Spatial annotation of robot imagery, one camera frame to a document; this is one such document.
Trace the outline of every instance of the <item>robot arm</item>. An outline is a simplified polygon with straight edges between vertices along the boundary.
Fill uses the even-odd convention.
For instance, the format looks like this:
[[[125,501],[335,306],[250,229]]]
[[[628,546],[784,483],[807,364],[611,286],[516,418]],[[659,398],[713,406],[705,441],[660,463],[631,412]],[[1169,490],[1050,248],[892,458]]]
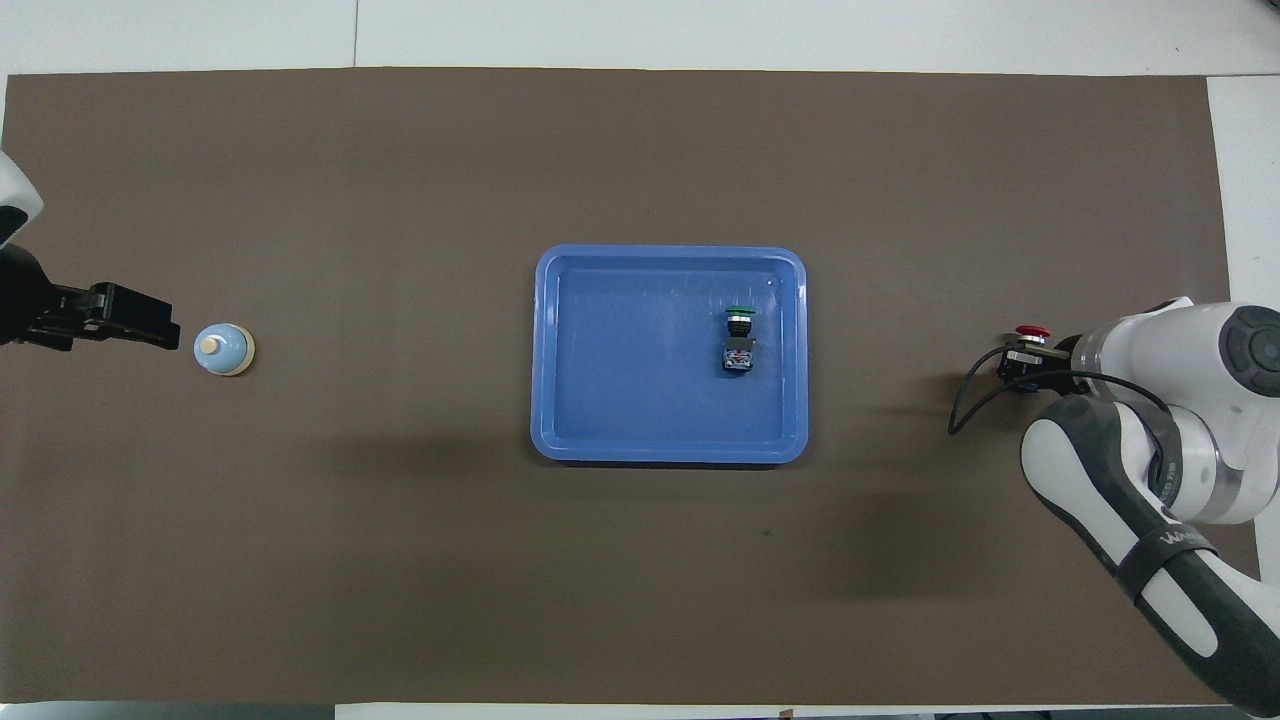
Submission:
[[[1181,416],[1193,427],[1197,420]],[[1257,716],[1280,715],[1280,589],[1222,562],[1148,489],[1157,454],[1126,405],[1069,396],[1023,438],[1023,471],[1183,662]]]
[[[1181,521],[1242,523],[1276,493],[1280,313],[1179,299],[1066,345],[1074,370],[1146,387],[1169,413],[1096,379],[1059,387],[1023,438],[1028,483],[1206,685],[1280,715],[1280,589]]]
[[[44,209],[45,201],[31,181],[8,155],[0,152],[0,247]]]
[[[65,351],[76,338],[123,338],[177,350],[180,328],[169,320],[168,302],[115,283],[88,290],[54,284],[29,252],[9,242],[44,206],[22,170],[0,152],[0,345]]]

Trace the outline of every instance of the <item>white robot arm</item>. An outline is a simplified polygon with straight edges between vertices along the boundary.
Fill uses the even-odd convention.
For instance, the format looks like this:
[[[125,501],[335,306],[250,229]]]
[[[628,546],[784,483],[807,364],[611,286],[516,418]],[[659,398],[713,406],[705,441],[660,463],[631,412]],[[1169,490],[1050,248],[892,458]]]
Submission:
[[[45,201],[27,176],[0,152],[0,247],[45,209]]]
[[[1036,334],[1001,350],[1006,387],[1064,395],[1023,437],[1036,495],[1206,685],[1280,715],[1280,589],[1185,524],[1247,521],[1280,487],[1280,313],[1183,297],[1055,350]]]

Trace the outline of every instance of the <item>brown table surface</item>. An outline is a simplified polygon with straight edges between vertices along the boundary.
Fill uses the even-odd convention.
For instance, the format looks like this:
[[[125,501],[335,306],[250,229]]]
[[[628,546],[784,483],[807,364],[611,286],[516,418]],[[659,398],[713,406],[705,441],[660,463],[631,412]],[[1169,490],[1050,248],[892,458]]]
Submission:
[[[1047,398],[943,429],[1015,324],[1226,299],[1201,78],[32,76],[4,141],[19,243],[183,347],[0,351],[0,701],[1213,701],[1025,487]],[[800,460],[539,456],[562,242],[797,252]]]

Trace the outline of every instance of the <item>cable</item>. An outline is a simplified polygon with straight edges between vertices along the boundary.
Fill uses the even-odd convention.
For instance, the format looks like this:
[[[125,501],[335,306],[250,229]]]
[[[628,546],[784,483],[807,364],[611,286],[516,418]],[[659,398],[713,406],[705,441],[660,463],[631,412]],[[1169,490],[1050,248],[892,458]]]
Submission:
[[[959,433],[960,430],[963,430],[964,427],[969,423],[969,420],[972,420],[973,416],[977,415],[978,411],[983,409],[983,406],[986,406],[988,402],[991,402],[996,397],[998,397],[998,396],[1004,395],[1005,392],[1009,392],[1009,391],[1011,391],[1011,389],[1014,389],[1014,388],[1016,388],[1019,386],[1024,386],[1029,380],[1037,380],[1037,379],[1042,379],[1042,378],[1062,378],[1062,377],[1066,377],[1066,378],[1089,378],[1089,379],[1094,379],[1094,380],[1107,382],[1107,383],[1111,383],[1111,384],[1117,384],[1120,387],[1129,388],[1129,389],[1137,392],[1138,395],[1146,397],[1152,404],[1155,404],[1156,407],[1160,407],[1160,410],[1162,413],[1166,413],[1166,414],[1169,413],[1169,406],[1165,405],[1165,401],[1160,400],[1160,397],[1157,397],[1156,393],[1153,393],[1149,389],[1139,386],[1138,383],[1129,382],[1129,380],[1126,380],[1124,378],[1117,378],[1115,375],[1107,375],[1105,373],[1091,373],[1091,372],[1087,372],[1087,370],[1044,370],[1043,373],[1032,373],[1029,375],[1023,375],[1021,378],[1018,378],[1016,380],[1007,382],[1007,383],[997,387],[996,389],[988,392],[980,400],[978,400],[978,402],[974,402],[973,407],[970,407],[969,411],[965,413],[964,416],[961,416],[959,421],[956,421],[956,414],[960,411],[960,404],[964,402],[964,395],[969,389],[969,383],[973,382],[973,377],[978,373],[978,369],[982,368],[982,365],[987,360],[991,360],[996,355],[998,355],[998,354],[1001,354],[1001,352],[1004,352],[1006,350],[1012,350],[1012,348],[1014,348],[1012,345],[1004,345],[1001,347],[991,350],[989,352],[987,352],[986,355],[983,355],[982,357],[979,357],[978,361],[974,363],[972,368],[969,368],[969,373],[965,374],[964,383],[960,386],[960,391],[956,392],[956,400],[955,400],[955,402],[951,404],[951,416],[947,419],[947,434],[948,436],[954,436],[954,434]]]

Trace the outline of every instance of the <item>plastic tray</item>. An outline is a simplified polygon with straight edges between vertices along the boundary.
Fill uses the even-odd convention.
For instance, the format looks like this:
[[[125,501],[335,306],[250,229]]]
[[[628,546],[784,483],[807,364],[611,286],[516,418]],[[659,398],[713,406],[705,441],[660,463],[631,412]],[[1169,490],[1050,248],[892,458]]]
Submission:
[[[754,369],[721,368],[724,307]],[[804,263],[780,247],[561,245],[538,263],[530,434],[554,460],[782,464],[809,442]]]

